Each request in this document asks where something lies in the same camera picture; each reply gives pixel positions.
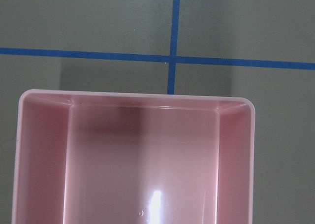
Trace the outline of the pink plastic bin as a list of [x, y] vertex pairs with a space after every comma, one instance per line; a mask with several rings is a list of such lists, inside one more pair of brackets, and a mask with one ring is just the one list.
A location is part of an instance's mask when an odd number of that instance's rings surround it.
[[250, 224], [254, 105], [241, 97], [28, 90], [14, 224]]

